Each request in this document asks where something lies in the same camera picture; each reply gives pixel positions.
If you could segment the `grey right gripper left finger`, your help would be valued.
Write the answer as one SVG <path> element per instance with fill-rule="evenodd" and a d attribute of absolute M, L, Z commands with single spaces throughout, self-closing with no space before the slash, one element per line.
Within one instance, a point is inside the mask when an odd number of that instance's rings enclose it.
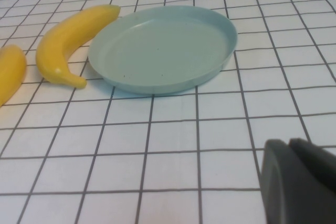
<path fill-rule="evenodd" d="M 335 190 L 316 180 L 289 143 L 265 143 L 260 190 L 267 223 L 335 223 Z"/>

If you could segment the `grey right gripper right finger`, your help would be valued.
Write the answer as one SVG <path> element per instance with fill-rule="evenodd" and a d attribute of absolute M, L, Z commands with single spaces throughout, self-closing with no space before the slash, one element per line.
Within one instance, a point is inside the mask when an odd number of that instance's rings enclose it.
<path fill-rule="evenodd" d="M 309 172 L 328 189 L 335 190 L 335 156 L 300 138 L 289 141 L 290 148 Z"/>

